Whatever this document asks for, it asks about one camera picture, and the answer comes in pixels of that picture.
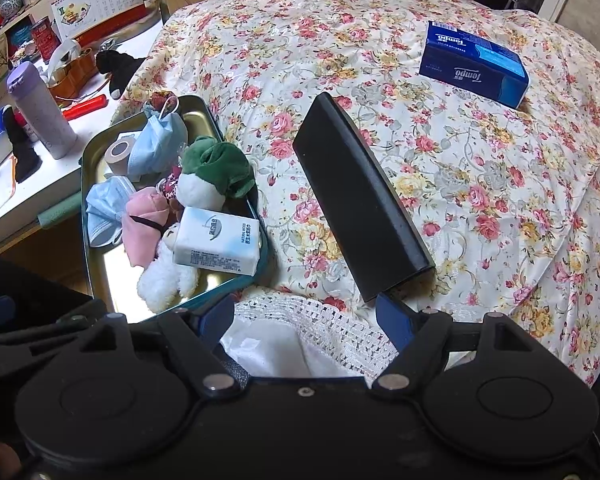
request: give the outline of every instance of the face mask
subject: face mask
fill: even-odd
[[[131,180],[149,173],[170,170],[178,152],[187,144],[187,127],[177,113],[160,118],[154,112],[129,155],[127,174]]]
[[[87,232],[91,247],[103,247],[120,241],[122,215],[134,185],[126,176],[112,176],[94,184],[87,194]]]

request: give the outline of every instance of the purple bottle lid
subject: purple bottle lid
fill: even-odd
[[[18,100],[26,97],[41,80],[38,69],[30,61],[20,63],[7,78],[7,90]]]

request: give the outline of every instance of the cardboard box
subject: cardboard box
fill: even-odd
[[[518,108],[529,87],[518,54],[437,22],[429,22],[420,74],[510,108]]]
[[[179,265],[253,276],[260,259],[256,219],[186,207],[173,248]]]

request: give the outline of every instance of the white cloth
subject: white cloth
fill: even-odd
[[[397,356],[381,330],[352,313],[258,286],[236,303],[221,343],[259,377],[364,376],[371,382]]]

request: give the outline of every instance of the metal screw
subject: metal screw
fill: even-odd
[[[409,386],[409,378],[400,374],[387,374],[378,378],[378,384],[385,390],[402,390]]]
[[[234,383],[234,378],[227,374],[211,374],[202,379],[202,384],[205,385],[205,388],[212,392],[231,388]]]
[[[298,390],[298,395],[300,397],[311,397],[315,393],[315,390],[312,390],[308,386],[303,386]]]

